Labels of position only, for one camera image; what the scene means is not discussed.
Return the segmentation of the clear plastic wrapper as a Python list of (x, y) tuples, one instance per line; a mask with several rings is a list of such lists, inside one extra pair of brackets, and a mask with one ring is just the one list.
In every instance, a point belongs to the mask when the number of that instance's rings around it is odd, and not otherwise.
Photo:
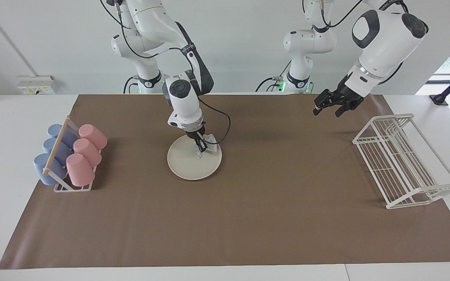
[(216, 142), (216, 138), (214, 137), (214, 135), (213, 134), (205, 135), (204, 137), (205, 137), (208, 148), (206, 149), (205, 152), (200, 153), (200, 151), (198, 151), (198, 147), (195, 146), (194, 156), (197, 159), (201, 159), (205, 153), (217, 153), (218, 152), (219, 145)]

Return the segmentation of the white round plate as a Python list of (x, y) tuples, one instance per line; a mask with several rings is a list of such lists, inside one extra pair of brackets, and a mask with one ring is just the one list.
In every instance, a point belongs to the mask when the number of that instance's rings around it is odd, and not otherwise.
[(207, 150), (200, 152), (194, 140), (186, 135), (175, 140), (167, 154), (171, 171), (186, 180), (201, 180), (211, 176), (220, 166), (222, 158), (220, 145), (208, 144)]

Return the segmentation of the brown table mat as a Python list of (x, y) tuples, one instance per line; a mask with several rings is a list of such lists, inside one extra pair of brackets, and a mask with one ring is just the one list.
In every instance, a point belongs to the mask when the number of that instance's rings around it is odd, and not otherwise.
[(443, 201), (388, 210), (352, 139), (391, 114), (371, 96), (337, 118), (310, 95), (205, 95), (232, 128), (210, 177), (166, 155), (183, 136), (161, 95), (81, 95), (74, 123), (109, 139), (89, 192), (36, 185), (1, 269), (450, 261)]

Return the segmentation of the pink plastic cup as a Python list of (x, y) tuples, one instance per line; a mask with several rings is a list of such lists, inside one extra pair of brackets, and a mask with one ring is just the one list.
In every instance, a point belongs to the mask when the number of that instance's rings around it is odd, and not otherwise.
[(76, 187), (89, 185), (95, 179), (95, 173), (86, 157), (74, 153), (66, 159), (66, 167), (71, 183)]
[(79, 134), (81, 138), (88, 139), (99, 151), (107, 146), (108, 140), (105, 134), (92, 124), (83, 124), (79, 128)]
[(75, 153), (83, 155), (91, 167), (96, 167), (102, 161), (100, 151), (89, 139), (77, 139), (73, 144), (73, 150)]

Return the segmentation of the white cup holder wooden bar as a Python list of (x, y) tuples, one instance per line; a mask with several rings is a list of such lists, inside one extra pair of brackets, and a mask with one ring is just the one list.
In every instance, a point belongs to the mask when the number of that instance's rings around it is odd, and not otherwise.
[[(34, 159), (34, 168), (39, 175), (40, 181), (46, 186), (52, 186), (54, 192), (86, 192), (90, 191), (93, 186), (93, 182), (83, 187), (74, 186), (69, 178), (69, 174), (66, 167), (66, 159), (74, 154), (73, 149), (69, 149), (64, 143), (61, 142), (61, 138), (64, 135), (65, 130), (69, 128), (72, 130), (79, 139), (79, 128), (70, 118), (66, 118), (62, 124), (61, 131), (58, 138), (50, 137), (43, 143), (43, 154), (38, 155)], [(98, 165), (93, 167), (93, 172), (96, 172)]]

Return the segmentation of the white power strip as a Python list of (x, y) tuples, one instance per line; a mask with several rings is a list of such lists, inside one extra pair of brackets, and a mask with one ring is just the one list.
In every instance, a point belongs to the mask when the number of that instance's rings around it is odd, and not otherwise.
[(18, 76), (17, 89), (23, 95), (54, 95), (59, 85), (51, 75)]

